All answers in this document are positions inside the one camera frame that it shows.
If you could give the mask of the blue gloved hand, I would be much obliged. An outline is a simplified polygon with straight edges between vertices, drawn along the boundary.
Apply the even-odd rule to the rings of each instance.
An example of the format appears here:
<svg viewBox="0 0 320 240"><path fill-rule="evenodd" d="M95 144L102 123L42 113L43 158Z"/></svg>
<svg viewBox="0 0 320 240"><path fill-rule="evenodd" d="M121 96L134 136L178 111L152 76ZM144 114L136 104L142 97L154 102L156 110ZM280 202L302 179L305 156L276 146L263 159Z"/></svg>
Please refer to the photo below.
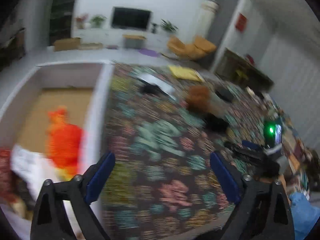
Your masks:
<svg viewBox="0 0 320 240"><path fill-rule="evenodd" d="M304 194L290 194L295 239L319 239L319 207L312 206Z"/></svg>

